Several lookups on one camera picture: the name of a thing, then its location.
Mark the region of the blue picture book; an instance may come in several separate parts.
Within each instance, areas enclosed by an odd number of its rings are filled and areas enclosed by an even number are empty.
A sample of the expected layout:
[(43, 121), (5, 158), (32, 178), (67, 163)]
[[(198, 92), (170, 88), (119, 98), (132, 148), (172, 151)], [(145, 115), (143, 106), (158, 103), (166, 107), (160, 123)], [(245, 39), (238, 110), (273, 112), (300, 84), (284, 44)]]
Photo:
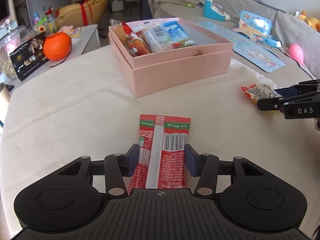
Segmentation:
[(253, 42), (260, 42), (274, 48), (281, 48), (279, 38), (273, 36), (273, 21), (262, 16), (242, 10), (239, 23), (234, 32), (247, 36)]

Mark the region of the blue play mat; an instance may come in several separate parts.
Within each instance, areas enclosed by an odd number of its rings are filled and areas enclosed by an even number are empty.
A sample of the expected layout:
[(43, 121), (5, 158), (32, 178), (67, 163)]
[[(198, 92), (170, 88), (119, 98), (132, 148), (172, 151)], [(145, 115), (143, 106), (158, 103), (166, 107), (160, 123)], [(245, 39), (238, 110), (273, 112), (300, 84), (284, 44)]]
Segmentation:
[(282, 59), (271, 53), (264, 46), (252, 42), (239, 33), (212, 22), (200, 22), (198, 25), (231, 41), (235, 53), (246, 58), (267, 73), (274, 72), (286, 65)]

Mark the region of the bread roll packet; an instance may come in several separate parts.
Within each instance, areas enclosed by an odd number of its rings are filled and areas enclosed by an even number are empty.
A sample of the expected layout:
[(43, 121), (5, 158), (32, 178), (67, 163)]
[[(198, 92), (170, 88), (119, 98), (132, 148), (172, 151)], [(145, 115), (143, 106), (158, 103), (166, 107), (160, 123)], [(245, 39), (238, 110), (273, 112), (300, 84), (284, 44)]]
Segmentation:
[(110, 20), (110, 25), (111, 25), (112, 31), (115, 33), (117, 38), (119, 38), (121, 43), (123, 45), (125, 45), (126, 44), (127, 35), (125, 33), (125, 30), (124, 30), (124, 27), (122, 25), (122, 22), (119, 21), (119, 20), (111, 19)]

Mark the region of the black tea box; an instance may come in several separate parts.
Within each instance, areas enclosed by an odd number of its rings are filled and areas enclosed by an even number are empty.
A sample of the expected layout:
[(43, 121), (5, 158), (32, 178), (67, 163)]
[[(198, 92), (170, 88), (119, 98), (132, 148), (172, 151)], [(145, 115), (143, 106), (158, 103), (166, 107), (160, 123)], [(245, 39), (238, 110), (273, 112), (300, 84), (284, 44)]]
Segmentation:
[(43, 44), (46, 40), (46, 33), (41, 32), (27, 42), (21, 44), (9, 54), (17, 78), (24, 81), (43, 64), (49, 61), (44, 55)]

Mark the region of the pink gift box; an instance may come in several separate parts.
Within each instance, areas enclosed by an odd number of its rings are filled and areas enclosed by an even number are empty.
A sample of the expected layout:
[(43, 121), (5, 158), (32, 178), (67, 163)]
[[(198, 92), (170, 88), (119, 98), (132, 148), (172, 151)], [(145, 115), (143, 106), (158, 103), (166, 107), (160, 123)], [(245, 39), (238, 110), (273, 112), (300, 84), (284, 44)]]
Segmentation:
[(196, 42), (195, 46), (133, 57), (116, 33), (109, 30), (116, 62), (135, 97), (228, 71), (232, 42), (188, 20), (176, 21)]

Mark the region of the red roast duck pouch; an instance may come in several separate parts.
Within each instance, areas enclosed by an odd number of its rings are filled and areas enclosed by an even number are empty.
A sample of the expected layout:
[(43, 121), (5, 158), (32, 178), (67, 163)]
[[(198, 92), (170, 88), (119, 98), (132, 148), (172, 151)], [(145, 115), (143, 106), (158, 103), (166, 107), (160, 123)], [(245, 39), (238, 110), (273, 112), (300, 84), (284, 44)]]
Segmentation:
[(151, 54), (148, 45), (126, 23), (121, 22), (124, 38), (121, 39), (126, 50), (133, 57)]

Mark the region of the clear wafer packet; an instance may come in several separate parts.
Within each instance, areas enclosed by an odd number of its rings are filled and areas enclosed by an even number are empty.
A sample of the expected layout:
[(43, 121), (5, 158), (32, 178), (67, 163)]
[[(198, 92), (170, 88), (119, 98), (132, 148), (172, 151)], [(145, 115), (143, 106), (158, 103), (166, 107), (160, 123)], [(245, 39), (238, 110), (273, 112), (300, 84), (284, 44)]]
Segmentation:
[(173, 49), (173, 43), (164, 28), (162, 19), (145, 21), (139, 26), (139, 30), (145, 30), (152, 53)]

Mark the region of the orange pumpkin pot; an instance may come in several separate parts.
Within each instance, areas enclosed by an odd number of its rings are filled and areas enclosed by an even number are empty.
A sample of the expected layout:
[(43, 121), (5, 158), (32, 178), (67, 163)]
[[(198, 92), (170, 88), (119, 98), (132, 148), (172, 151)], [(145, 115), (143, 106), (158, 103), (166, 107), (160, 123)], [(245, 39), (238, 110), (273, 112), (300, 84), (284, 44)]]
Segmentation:
[(48, 36), (43, 44), (44, 55), (51, 61), (66, 58), (72, 49), (72, 39), (65, 33), (55, 33)]

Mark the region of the biscuit packet red ends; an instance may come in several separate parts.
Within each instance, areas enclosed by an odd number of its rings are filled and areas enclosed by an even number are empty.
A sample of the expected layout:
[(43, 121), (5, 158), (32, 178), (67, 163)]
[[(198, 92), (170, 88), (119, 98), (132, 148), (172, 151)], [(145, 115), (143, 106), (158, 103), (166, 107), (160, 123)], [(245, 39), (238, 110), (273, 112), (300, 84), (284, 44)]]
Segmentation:
[(150, 47), (150, 45), (149, 45), (148, 37), (147, 37), (146, 34), (145, 34), (145, 30), (139, 30), (138, 32), (136, 32), (136, 34), (137, 34), (137, 36), (138, 36), (139, 38), (141, 38), (141, 39), (144, 41), (144, 43), (148, 46), (149, 51), (152, 51), (152, 50), (151, 50), (151, 47)]

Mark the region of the pink balloon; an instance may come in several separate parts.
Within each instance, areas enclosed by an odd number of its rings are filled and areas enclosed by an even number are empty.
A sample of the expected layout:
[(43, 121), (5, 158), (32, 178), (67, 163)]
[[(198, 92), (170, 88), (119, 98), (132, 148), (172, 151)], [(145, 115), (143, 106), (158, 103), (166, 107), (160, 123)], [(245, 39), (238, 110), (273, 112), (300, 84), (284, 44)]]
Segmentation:
[(290, 56), (299, 64), (304, 64), (304, 52), (298, 44), (292, 44), (289, 47)]

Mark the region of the white red-edged snack packet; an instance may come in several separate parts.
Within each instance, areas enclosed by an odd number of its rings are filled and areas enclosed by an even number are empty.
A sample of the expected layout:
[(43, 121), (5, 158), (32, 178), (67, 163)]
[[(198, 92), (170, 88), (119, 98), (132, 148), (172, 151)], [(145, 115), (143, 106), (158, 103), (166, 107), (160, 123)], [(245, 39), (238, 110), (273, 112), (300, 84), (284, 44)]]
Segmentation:
[(270, 99), (280, 97), (274, 89), (270, 88), (268, 85), (260, 83), (253, 84), (248, 87), (242, 87), (241, 90), (249, 97), (254, 103), (258, 103), (261, 99)]

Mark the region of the blue white snack bag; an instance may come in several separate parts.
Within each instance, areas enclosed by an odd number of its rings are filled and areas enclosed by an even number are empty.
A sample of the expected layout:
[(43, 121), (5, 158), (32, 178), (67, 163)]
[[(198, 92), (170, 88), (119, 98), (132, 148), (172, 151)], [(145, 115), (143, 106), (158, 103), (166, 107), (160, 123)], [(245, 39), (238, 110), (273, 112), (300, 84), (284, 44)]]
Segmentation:
[(163, 25), (175, 49), (196, 46), (196, 43), (177, 21), (165, 22)]

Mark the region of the pink plush toy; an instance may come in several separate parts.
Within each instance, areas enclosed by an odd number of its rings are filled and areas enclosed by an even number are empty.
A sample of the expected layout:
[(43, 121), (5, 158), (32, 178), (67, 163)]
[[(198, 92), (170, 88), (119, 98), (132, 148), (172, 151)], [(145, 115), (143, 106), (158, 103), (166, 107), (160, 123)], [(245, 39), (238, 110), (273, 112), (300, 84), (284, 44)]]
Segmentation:
[(62, 26), (59, 30), (59, 33), (65, 33), (67, 35), (73, 35), (74, 34), (74, 28), (72, 25), (70, 26)]

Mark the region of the teal toy on sofa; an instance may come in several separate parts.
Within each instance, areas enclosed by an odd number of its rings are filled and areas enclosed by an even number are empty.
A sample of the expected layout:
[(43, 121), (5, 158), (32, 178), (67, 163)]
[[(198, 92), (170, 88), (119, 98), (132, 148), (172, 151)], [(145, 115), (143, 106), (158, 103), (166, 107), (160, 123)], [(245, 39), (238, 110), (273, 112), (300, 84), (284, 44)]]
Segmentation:
[(218, 21), (230, 21), (230, 16), (224, 11), (219, 3), (213, 0), (205, 0), (204, 3), (204, 16)]

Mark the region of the long red snack packet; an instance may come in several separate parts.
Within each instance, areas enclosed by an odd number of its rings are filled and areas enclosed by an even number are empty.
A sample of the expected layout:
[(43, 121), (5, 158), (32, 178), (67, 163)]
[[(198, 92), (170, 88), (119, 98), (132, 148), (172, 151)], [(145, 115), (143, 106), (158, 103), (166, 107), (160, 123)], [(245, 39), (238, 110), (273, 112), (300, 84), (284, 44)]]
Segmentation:
[(129, 193), (134, 189), (186, 187), (185, 151), (191, 119), (142, 114), (139, 120), (139, 156)]

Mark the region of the white mug with lid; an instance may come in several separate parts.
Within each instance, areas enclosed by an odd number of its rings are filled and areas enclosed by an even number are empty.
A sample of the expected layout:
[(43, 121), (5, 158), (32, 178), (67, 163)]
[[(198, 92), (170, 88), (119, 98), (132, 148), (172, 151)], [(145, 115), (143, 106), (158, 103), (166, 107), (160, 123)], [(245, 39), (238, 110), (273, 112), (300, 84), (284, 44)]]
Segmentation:
[(14, 89), (13, 85), (5, 85), (3, 82), (1, 83), (0, 88), (0, 121), (1, 121), (1, 129), (3, 129), (4, 121), (7, 115), (9, 101), (10, 101), (10, 92)]

